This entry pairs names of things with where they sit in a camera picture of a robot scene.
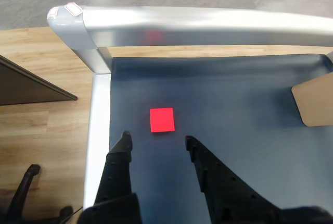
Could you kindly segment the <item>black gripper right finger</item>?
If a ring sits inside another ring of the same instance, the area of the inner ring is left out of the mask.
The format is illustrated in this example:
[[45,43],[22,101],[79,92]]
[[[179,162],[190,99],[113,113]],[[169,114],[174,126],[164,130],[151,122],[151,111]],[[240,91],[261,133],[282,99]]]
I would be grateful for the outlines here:
[[332,223],[332,215],[320,207],[278,208],[195,137],[188,135],[185,142],[212,223]]

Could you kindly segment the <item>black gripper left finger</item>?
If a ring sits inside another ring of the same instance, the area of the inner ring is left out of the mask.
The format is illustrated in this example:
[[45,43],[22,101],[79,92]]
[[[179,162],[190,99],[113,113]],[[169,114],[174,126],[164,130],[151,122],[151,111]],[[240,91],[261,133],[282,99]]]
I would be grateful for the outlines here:
[[94,205],[80,214],[78,223],[142,223],[138,197],[131,188],[132,149],[131,134],[124,131],[106,156]]

